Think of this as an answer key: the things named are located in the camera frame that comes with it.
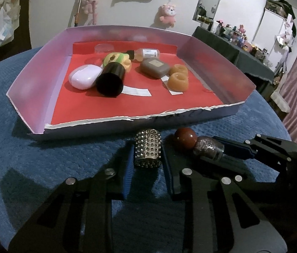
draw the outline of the black cap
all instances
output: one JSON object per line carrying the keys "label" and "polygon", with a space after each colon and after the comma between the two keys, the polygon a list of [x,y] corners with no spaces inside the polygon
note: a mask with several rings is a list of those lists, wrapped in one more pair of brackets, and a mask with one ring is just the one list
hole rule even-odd
{"label": "black cap", "polygon": [[134,50],[128,50],[124,53],[130,56],[130,60],[134,60]]}
{"label": "black cap", "polygon": [[117,97],[123,91],[125,68],[118,62],[108,63],[96,79],[96,88],[106,97]]}

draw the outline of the blue blanket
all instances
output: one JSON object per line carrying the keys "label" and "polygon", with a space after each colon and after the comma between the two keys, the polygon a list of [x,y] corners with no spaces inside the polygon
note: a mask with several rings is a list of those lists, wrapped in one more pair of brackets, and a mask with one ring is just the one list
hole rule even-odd
{"label": "blue blanket", "polygon": [[[6,97],[16,76],[38,49],[0,62],[0,240],[7,248],[16,231],[67,177],[93,176],[132,135],[34,142]],[[274,111],[254,91],[233,116],[191,126],[198,135],[244,141],[256,133],[289,140]],[[162,137],[175,132],[162,131]],[[259,182],[273,182],[277,172],[255,161],[229,159]],[[135,172],[129,199],[113,202],[116,252],[181,252],[184,203],[167,195],[162,168]]]}

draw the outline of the pink plush toy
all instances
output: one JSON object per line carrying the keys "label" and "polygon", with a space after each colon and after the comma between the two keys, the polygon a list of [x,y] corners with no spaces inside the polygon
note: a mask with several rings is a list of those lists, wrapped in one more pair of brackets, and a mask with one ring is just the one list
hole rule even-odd
{"label": "pink plush toy", "polygon": [[174,16],[177,14],[174,8],[175,5],[163,5],[161,7],[163,16],[161,16],[159,19],[163,24],[170,24],[171,27],[174,27],[174,23],[176,22]]}
{"label": "pink plush toy", "polygon": [[246,33],[246,30],[243,28],[243,25],[240,25],[240,28],[238,29],[242,34]]}
{"label": "pink plush toy", "polygon": [[92,24],[97,24],[96,5],[99,0],[82,0],[82,9],[85,14],[92,13]]}

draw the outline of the cardboard box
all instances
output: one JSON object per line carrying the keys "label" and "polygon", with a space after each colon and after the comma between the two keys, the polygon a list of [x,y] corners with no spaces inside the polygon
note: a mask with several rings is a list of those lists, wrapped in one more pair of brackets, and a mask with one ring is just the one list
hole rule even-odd
{"label": "cardboard box", "polygon": [[[154,44],[162,48],[164,45],[176,46],[174,56],[184,62],[192,75],[203,84],[204,90],[212,90],[220,102],[218,105],[194,108],[181,105],[173,111],[137,117],[117,115],[83,119],[76,115],[78,120],[61,123],[57,110],[59,103],[63,103],[61,96],[66,94],[65,79],[77,53],[74,53],[77,50],[74,46],[106,41],[135,42],[132,44],[142,48]],[[255,85],[232,63],[192,36],[156,28],[87,26],[67,28],[42,47],[15,79],[7,96],[31,130],[30,135],[35,140],[49,140],[138,131],[147,127],[161,129],[233,115],[254,89]]]}

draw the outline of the studded cylinder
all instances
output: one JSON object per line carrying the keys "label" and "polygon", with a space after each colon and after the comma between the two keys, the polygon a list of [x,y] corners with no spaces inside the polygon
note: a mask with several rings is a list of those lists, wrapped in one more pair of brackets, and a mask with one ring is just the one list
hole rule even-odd
{"label": "studded cylinder", "polygon": [[136,135],[134,165],[154,168],[161,165],[161,136],[155,129],[146,129]]}

